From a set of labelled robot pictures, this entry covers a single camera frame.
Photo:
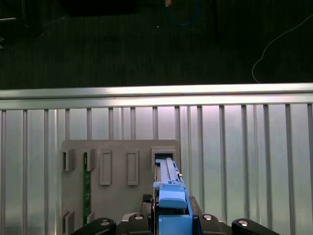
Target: green circuit board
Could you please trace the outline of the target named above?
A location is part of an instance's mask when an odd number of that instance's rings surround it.
[[[91,213],[91,175],[87,171],[87,153],[83,155],[83,225],[87,225],[87,217]]]

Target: aluminum rail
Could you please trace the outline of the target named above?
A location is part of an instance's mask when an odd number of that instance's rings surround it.
[[[313,83],[0,91],[0,110],[313,103]]]
[[[313,83],[148,86],[107,88],[63,88],[0,90],[1,99],[56,99],[120,96],[213,95],[213,94],[290,94],[313,93]]]

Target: blue cable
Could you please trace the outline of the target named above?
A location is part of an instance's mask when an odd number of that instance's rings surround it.
[[[197,18],[199,18],[199,16],[200,16],[200,7],[199,7],[199,2],[198,2],[198,0],[194,0],[195,1],[195,4],[196,4],[196,7],[197,7],[197,13],[196,13],[196,15],[195,15],[195,17],[192,19],[192,20],[190,20],[188,23],[179,23],[178,21],[176,21],[175,19],[174,19],[174,17],[172,16],[172,14],[171,14],[171,11],[168,9],[168,7],[167,6],[165,6],[165,9],[166,9],[166,13],[167,13],[167,15],[168,15],[168,17],[171,19],[171,21],[173,22],[173,23],[175,23],[175,24],[177,24],[177,25],[179,25],[179,26],[187,26],[187,25],[189,25],[189,24],[192,24]]]

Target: screw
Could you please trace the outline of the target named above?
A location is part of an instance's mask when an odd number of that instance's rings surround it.
[[[241,226],[244,226],[244,227],[248,226],[248,222],[243,221],[243,220],[240,220],[238,223],[239,223]]]
[[[203,217],[204,217],[206,220],[211,220],[211,219],[212,219],[212,216],[210,216],[210,215],[208,215],[208,214],[204,215]]]
[[[102,221],[101,221],[101,225],[102,225],[102,226],[107,226],[107,225],[109,225],[109,224],[110,224],[110,222],[107,221],[107,220],[102,220]]]
[[[135,219],[143,219],[143,216],[138,214],[138,215],[135,215]]]

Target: white cable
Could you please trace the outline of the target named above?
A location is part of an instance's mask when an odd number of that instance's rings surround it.
[[[43,29],[43,28],[47,27],[47,26],[50,25],[50,24],[56,23],[56,22],[58,22],[58,21],[61,21],[61,20],[65,19],[66,17],[68,17],[68,16],[63,16],[62,18],[59,18],[59,19],[54,20],[54,21],[52,21],[52,22],[46,23],[45,25],[41,26],[40,29]]]
[[[281,35],[279,35],[277,38],[275,38],[273,41],[271,41],[271,42],[265,47],[265,49],[263,50],[263,53],[262,53],[261,58],[260,58],[257,62],[255,62],[255,64],[254,64],[253,67],[252,67],[252,77],[253,77],[253,79],[254,79],[257,83],[260,83],[260,82],[259,82],[259,81],[255,78],[255,76],[254,76],[254,68],[255,68],[255,66],[256,66],[261,60],[263,60],[263,57],[264,57],[264,54],[265,54],[265,51],[267,50],[267,48],[268,48],[273,42],[275,42],[277,39],[281,38],[281,37],[284,36],[285,34],[291,32],[291,31],[295,30],[296,28],[298,28],[299,26],[301,26],[304,22],[306,22],[306,21],[307,21],[309,18],[311,18],[311,17],[313,17],[313,14],[310,15],[310,16],[308,16],[304,21],[302,21],[302,22],[301,22],[300,24],[298,24],[297,26],[295,26],[295,27],[293,27],[292,29],[289,29],[288,31],[286,31],[286,32],[282,33]]]

